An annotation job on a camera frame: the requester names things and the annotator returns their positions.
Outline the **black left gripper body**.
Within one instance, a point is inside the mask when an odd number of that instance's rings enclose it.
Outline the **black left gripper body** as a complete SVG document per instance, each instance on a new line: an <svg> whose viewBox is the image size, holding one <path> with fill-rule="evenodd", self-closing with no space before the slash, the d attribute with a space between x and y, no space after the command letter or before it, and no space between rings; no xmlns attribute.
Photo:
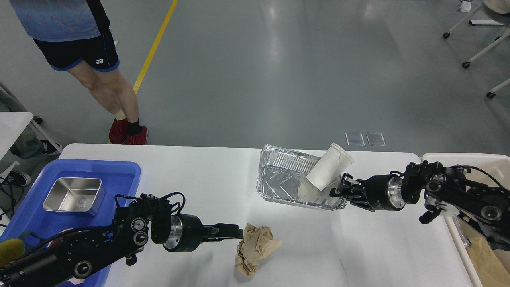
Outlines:
<svg viewBox="0 0 510 287"><path fill-rule="evenodd" d="M192 252L218 232L213 225L204 225L198 216L178 214L171 216L171 229L163 247L168 252Z"/></svg>

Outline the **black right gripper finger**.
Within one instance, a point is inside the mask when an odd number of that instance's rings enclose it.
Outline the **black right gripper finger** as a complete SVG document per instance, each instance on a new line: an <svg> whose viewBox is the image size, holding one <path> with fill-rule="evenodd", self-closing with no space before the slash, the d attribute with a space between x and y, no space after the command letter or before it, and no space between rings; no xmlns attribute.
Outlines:
<svg viewBox="0 0 510 287"><path fill-rule="evenodd" d="M341 196L341 198L345 199L355 207L359 207L361 209L367 211L375 211L375 209L369 204L368 200L364 196Z"/></svg>
<svg viewBox="0 0 510 287"><path fill-rule="evenodd" d="M329 196L333 198L357 199L363 196L362 179L355 179L352 175L344 173L339 178L337 187L331 188Z"/></svg>

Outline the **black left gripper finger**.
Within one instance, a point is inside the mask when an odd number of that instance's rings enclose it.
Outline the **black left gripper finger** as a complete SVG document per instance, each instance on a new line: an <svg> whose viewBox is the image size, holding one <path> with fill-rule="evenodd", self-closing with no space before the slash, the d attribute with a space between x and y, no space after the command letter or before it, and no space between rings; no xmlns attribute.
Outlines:
<svg viewBox="0 0 510 287"><path fill-rule="evenodd" d="M244 238L244 230L240 229L237 224L217 223L209 226L208 236L239 236L239 239Z"/></svg>
<svg viewBox="0 0 510 287"><path fill-rule="evenodd" d="M202 243L217 243L223 240L238 240L239 236L204 236Z"/></svg>

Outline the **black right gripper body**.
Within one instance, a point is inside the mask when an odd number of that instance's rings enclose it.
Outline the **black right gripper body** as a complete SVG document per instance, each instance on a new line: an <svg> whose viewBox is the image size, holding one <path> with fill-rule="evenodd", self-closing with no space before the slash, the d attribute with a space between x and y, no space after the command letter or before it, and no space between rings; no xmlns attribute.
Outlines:
<svg viewBox="0 0 510 287"><path fill-rule="evenodd" d="M402 182L399 176L388 174L372 176L360 184L372 209L401 211L406 205L401 192Z"/></svg>

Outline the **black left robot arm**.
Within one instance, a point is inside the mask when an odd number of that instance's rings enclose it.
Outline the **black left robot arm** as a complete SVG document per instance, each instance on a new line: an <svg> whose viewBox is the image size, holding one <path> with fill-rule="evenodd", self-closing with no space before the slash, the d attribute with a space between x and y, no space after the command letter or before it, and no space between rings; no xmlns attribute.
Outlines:
<svg viewBox="0 0 510 287"><path fill-rule="evenodd" d="M132 266L150 240L167 252L192 252L202 243L243 238L238 225L204 225L199 217L182 213L186 198L171 203L174 195L117 194L131 202L116 205L111 224L73 228L43 240L1 267L2 287L56 287L72 278L86 279L123 258Z"/></svg>

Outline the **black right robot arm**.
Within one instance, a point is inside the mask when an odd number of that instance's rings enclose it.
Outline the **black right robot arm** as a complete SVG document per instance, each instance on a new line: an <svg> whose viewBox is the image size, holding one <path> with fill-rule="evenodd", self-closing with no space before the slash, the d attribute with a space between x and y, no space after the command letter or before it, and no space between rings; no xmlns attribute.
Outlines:
<svg viewBox="0 0 510 287"><path fill-rule="evenodd" d="M483 169L469 165L445 167L441 162L411 162L403 172L391 171L367 179L344 173L331 197L347 200L367 211L401 211L406 204L425 200L426 212L419 217L429 224L439 216L456 217L486 239L491 249L510 247L509 190L493 176L495 186L467 179L470 171Z"/></svg>

